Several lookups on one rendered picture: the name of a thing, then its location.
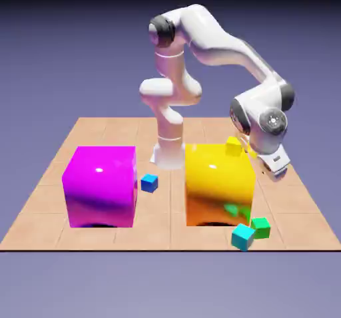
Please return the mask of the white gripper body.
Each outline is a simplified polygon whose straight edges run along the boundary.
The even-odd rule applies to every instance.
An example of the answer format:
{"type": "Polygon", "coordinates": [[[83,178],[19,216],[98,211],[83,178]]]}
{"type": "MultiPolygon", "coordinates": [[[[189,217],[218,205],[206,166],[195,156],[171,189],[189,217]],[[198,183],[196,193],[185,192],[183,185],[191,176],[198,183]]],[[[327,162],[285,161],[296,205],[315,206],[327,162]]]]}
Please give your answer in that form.
{"type": "Polygon", "coordinates": [[[279,146],[272,154],[259,154],[258,160],[262,171],[274,182],[286,175],[290,159],[283,146],[279,146]]]}

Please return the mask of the small yellow cube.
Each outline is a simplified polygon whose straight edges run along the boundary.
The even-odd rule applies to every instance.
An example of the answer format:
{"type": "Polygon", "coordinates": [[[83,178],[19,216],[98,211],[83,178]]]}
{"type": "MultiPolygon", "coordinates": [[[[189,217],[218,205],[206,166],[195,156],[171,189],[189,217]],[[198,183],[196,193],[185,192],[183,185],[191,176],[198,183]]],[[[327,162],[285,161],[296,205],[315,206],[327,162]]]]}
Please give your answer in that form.
{"type": "Polygon", "coordinates": [[[240,143],[238,138],[234,136],[228,137],[226,144],[225,144],[225,148],[226,148],[226,154],[229,156],[238,157],[241,155],[243,151],[242,144],[240,143]]]}

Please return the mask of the small green cube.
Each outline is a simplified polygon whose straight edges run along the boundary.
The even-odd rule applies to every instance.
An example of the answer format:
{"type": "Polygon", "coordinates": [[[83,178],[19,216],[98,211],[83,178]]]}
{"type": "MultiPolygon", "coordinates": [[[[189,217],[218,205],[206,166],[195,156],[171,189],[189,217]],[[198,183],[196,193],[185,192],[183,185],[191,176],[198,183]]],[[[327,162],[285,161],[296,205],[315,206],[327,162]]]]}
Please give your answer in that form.
{"type": "Polygon", "coordinates": [[[254,230],[254,239],[266,239],[270,237],[270,223],[267,218],[252,218],[250,227],[254,230]]]}

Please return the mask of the small cyan cube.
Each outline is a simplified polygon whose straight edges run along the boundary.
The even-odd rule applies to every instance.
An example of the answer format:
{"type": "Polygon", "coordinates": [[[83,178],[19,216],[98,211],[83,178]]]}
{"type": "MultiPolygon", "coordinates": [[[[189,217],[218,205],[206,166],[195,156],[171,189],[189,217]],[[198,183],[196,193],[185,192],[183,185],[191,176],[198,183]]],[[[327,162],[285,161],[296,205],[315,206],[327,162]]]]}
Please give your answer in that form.
{"type": "Polygon", "coordinates": [[[238,224],[232,231],[231,244],[241,251],[247,251],[254,241],[255,230],[244,225],[238,224]]]}

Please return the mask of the small blue cube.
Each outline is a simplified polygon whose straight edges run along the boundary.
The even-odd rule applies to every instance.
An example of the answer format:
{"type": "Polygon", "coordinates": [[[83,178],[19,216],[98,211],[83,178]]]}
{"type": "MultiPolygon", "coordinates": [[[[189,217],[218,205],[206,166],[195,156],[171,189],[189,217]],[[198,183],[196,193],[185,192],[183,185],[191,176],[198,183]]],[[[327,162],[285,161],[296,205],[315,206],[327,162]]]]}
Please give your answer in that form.
{"type": "Polygon", "coordinates": [[[145,174],[141,178],[141,190],[148,193],[153,193],[159,186],[159,178],[156,175],[145,174]]]}

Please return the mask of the large yellow box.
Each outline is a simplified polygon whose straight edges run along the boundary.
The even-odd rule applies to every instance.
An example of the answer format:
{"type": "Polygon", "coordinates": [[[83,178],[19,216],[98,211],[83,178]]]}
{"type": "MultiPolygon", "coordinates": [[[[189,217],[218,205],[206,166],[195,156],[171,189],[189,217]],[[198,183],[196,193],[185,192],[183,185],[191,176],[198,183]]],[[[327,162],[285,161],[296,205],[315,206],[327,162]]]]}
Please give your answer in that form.
{"type": "Polygon", "coordinates": [[[225,144],[185,147],[185,206],[188,226],[248,225],[256,183],[243,149],[226,154],[225,144]]]}

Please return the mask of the large magenta box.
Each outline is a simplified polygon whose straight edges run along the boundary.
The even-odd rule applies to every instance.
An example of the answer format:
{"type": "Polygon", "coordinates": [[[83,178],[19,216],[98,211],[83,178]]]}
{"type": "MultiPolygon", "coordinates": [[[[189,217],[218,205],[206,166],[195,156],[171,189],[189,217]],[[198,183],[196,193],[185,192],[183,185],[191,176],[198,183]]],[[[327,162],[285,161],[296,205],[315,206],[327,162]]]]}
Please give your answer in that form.
{"type": "Polygon", "coordinates": [[[138,182],[135,146],[79,146],[63,175],[69,225],[131,228],[138,182]]]}

